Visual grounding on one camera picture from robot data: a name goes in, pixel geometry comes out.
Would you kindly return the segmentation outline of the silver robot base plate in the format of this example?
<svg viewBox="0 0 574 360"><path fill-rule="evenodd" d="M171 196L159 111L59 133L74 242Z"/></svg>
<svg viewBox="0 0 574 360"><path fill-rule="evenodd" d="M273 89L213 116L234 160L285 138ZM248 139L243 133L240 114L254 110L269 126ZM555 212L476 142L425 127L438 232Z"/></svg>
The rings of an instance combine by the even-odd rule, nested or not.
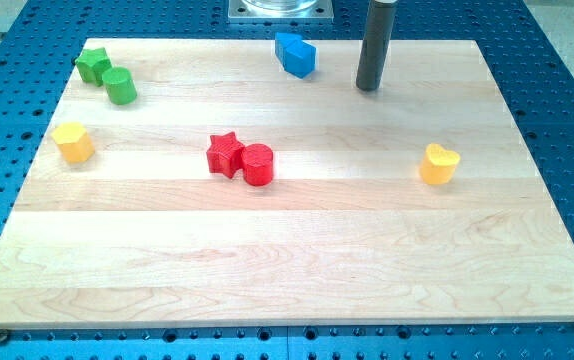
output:
<svg viewBox="0 0 574 360"><path fill-rule="evenodd" d="M332 0L227 0L230 23L285 23L334 19Z"/></svg>

